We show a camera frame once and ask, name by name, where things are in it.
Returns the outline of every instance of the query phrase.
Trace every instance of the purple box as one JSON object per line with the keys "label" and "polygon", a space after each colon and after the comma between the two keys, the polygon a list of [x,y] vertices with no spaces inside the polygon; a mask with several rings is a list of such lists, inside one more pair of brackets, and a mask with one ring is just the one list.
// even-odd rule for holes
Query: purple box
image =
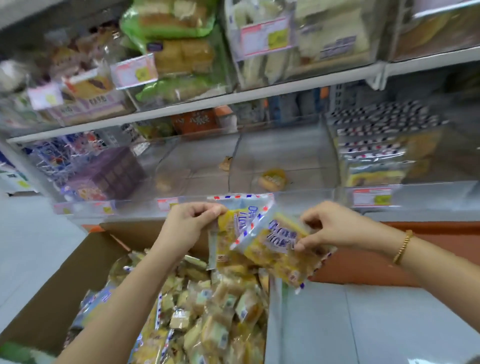
{"label": "purple box", "polygon": [[85,201],[122,200],[144,177],[145,172],[130,149],[120,147],[100,153],[67,185]]}

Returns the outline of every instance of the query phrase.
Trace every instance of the open cardboard box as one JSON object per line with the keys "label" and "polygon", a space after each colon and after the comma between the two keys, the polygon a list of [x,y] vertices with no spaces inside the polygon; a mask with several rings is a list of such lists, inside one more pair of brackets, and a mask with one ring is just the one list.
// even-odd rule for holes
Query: open cardboard box
{"label": "open cardboard box", "polygon": [[[142,251],[155,242],[163,221],[102,224],[105,232],[93,232],[43,285],[30,302],[0,334],[0,345],[13,341],[58,355],[67,331],[88,289],[100,290],[113,263],[127,254],[111,234],[133,250]],[[208,236],[204,231],[191,254],[208,259]]]}

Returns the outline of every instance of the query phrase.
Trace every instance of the bracelet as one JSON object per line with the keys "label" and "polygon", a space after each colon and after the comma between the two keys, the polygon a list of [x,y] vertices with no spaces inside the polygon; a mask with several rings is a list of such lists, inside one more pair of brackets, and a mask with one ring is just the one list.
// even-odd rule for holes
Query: bracelet
{"label": "bracelet", "polygon": [[405,253],[405,250],[407,249],[407,245],[410,242],[411,237],[413,236],[413,231],[412,230],[407,230],[407,236],[405,237],[405,240],[403,241],[403,245],[398,251],[398,253],[395,255],[395,258],[393,258],[393,264],[400,265],[402,261],[403,254]]}

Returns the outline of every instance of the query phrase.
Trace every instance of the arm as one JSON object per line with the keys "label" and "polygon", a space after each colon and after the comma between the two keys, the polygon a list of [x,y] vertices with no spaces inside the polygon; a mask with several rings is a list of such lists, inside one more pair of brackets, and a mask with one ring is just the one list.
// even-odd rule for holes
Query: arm
{"label": "arm", "polygon": [[217,204],[174,206],[147,256],[55,364],[127,363],[167,275],[194,246],[201,229],[225,211]]}
{"label": "arm", "polygon": [[[298,250],[319,244],[381,253],[392,259],[403,245],[405,233],[373,221],[346,207],[327,201],[308,211],[302,220],[317,233],[300,240]],[[412,237],[401,260],[420,285],[480,332],[480,267],[432,243]]]}

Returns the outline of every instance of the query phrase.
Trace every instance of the forearm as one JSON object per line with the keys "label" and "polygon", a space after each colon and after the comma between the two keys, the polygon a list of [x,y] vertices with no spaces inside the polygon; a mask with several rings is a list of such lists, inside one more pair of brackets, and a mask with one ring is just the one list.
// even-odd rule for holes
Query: forearm
{"label": "forearm", "polygon": [[[397,231],[384,249],[398,253],[405,233]],[[401,260],[419,284],[480,332],[480,267],[432,243],[412,237]]]}
{"label": "forearm", "polygon": [[55,364],[127,363],[158,293],[177,257],[150,252],[118,286],[105,307],[58,357]]}

